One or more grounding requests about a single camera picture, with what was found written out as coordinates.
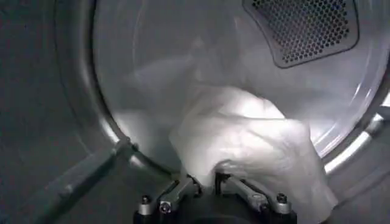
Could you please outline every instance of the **white cloth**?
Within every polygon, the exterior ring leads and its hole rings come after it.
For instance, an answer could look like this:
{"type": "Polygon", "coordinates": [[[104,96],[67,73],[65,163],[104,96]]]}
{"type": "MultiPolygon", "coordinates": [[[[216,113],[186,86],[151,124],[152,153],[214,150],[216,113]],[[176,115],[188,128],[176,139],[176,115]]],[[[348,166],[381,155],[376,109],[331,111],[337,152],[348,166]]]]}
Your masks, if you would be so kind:
{"type": "Polygon", "coordinates": [[[238,88],[198,86],[170,140],[188,174],[213,186],[215,170],[282,192],[299,223],[324,221],[337,204],[307,125],[285,119],[273,103],[238,88]]]}

